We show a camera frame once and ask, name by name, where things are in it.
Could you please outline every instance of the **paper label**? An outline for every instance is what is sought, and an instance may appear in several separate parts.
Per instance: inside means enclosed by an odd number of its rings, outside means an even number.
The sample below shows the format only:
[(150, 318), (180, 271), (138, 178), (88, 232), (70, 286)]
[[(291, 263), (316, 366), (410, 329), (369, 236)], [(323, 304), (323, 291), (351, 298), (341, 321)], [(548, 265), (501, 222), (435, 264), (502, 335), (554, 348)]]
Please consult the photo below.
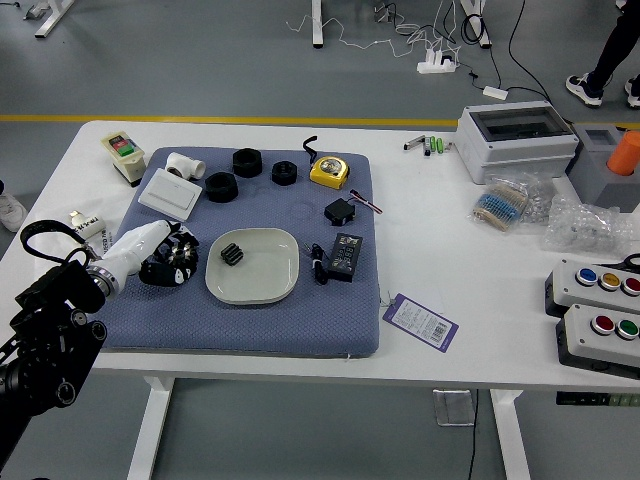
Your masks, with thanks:
[(382, 319), (443, 353), (458, 331), (458, 325), (401, 293), (396, 295)]

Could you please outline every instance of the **blue button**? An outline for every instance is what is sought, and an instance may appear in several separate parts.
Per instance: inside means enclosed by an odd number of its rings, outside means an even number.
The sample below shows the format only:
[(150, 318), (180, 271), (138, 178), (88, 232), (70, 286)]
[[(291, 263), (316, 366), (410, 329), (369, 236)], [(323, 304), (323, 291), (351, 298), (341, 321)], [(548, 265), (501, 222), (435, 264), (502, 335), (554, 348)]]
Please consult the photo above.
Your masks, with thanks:
[(590, 287), (591, 285), (596, 284), (598, 281), (598, 275), (596, 275), (596, 272), (590, 268), (581, 268), (576, 272), (576, 280), (585, 287)]

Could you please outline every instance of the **orange cup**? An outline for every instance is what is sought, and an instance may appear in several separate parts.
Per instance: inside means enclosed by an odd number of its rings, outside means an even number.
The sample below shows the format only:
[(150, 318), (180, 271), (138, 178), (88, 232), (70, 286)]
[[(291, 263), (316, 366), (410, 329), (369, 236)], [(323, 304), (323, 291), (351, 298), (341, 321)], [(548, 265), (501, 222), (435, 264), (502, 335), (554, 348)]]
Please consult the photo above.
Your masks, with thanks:
[(607, 161), (607, 167), (618, 175), (631, 175), (640, 162), (640, 132), (625, 132)]

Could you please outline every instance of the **table support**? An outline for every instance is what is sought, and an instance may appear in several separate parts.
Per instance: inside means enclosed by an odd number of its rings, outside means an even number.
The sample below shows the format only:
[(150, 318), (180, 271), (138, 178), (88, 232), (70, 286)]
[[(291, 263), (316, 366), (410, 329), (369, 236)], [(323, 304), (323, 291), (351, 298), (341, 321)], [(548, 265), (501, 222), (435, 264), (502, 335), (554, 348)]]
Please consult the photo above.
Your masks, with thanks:
[[(482, 16), (482, 9), (486, 2), (487, 0), (475, 0), (475, 2), (474, 0), (460, 0), (460, 5), (462, 5), (467, 15), (475, 14)], [(324, 43), (322, 37), (322, 0), (311, 0), (311, 18), (313, 22), (313, 46), (315, 48), (322, 48)], [(480, 36), (480, 32), (482, 32), (480, 19), (473, 17), (469, 23), (473, 31), (476, 32), (476, 35)], [(487, 32), (482, 32), (479, 43), (482, 48), (489, 48), (491, 46)]]
[(151, 392), (142, 418), (136, 449), (133, 452), (128, 480), (151, 478), (175, 380), (173, 377), (144, 377), (144, 379), (151, 385)]
[(491, 390), (507, 480), (531, 480), (514, 401), (522, 390)]
[(49, 32), (56, 26), (56, 23), (60, 21), (67, 10), (73, 5), (75, 0), (47, 0), (51, 7), (51, 15), (42, 24), (40, 29), (36, 32), (36, 38), (45, 38), (49, 35)]
[(311, 21), (313, 23), (313, 46), (322, 48), (322, 0), (311, 0)]
[[(484, 9), (486, 3), (487, 0), (460, 0), (460, 5), (462, 5), (462, 8), (467, 15), (482, 16), (482, 10)], [(491, 40), (489, 40), (489, 35), (487, 35), (486, 31), (482, 32), (480, 19), (477, 17), (473, 17), (469, 19), (469, 23), (471, 24), (473, 31), (476, 33), (476, 36), (480, 36), (480, 34), (482, 33), (482, 36), (479, 39), (480, 46), (482, 48), (491, 47)]]

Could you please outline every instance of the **white robotic hand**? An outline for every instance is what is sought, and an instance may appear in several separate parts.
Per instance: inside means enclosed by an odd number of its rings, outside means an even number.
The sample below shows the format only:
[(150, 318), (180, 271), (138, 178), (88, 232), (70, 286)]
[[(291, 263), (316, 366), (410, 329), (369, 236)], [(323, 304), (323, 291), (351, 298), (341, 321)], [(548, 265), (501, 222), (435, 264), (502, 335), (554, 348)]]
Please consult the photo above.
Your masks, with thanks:
[(87, 266), (87, 272), (105, 298), (118, 296), (127, 277), (140, 271), (142, 262), (153, 254), (173, 229), (168, 221), (158, 220), (129, 230), (100, 260)]

